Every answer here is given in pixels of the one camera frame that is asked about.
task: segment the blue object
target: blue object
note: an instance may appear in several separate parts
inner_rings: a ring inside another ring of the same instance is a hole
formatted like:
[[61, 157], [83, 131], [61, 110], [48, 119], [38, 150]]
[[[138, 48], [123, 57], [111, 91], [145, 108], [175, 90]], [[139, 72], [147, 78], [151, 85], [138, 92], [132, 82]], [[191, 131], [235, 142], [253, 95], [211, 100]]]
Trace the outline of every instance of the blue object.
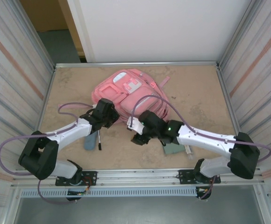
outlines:
[[84, 149], [94, 150], [96, 146], [97, 132], [85, 137]]

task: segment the white wall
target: white wall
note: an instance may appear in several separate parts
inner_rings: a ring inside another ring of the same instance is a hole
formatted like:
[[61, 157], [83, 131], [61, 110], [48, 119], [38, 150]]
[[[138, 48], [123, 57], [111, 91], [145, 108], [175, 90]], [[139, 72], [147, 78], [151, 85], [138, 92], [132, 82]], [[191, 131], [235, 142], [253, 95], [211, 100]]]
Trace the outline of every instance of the white wall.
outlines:
[[88, 62], [216, 61], [250, 0], [68, 0]]

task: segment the white label on backpack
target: white label on backpack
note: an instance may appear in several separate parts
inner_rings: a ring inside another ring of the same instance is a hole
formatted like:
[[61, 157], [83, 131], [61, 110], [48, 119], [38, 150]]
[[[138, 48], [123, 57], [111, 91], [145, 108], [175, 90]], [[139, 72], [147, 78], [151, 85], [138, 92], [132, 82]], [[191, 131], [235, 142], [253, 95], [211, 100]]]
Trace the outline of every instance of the white label on backpack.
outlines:
[[126, 72], [121, 72], [113, 79], [113, 82], [118, 82], [120, 79], [122, 79], [126, 75]]

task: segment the wooden platform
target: wooden platform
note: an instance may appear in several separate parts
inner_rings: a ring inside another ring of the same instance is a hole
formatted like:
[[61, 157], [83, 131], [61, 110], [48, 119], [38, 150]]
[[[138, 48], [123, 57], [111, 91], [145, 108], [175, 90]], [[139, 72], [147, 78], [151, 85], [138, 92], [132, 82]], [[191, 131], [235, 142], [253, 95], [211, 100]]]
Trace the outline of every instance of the wooden platform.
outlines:
[[[84, 102], [92, 104], [91, 92], [96, 85], [115, 73], [129, 67], [58, 68], [42, 122], [41, 131], [47, 132], [71, 123], [74, 119], [57, 113], [58, 104]], [[166, 76], [171, 79], [164, 86], [170, 102], [188, 123], [211, 132], [234, 134], [229, 113], [214, 66], [149, 66], [136, 67], [150, 74], [157, 83]], [[64, 109], [76, 115], [87, 110]], [[171, 119], [178, 116], [171, 111]], [[65, 147], [59, 159], [70, 159], [83, 169], [129, 168], [193, 168], [200, 158], [214, 158], [218, 154], [193, 147], [195, 158], [185, 152], [165, 155], [158, 140], [138, 146], [130, 142], [134, 132], [126, 125], [114, 125], [101, 130], [102, 151], [86, 151], [84, 138]]]

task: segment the marker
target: marker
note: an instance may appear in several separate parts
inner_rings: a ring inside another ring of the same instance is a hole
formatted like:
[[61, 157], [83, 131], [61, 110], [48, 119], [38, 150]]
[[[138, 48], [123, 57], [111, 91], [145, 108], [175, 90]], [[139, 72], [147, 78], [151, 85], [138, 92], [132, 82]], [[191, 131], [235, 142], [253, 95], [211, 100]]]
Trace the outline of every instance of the marker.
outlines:
[[101, 141], [100, 141], [100, 130], [98, 130], [98, 149], [102, 150], [101, 149]]

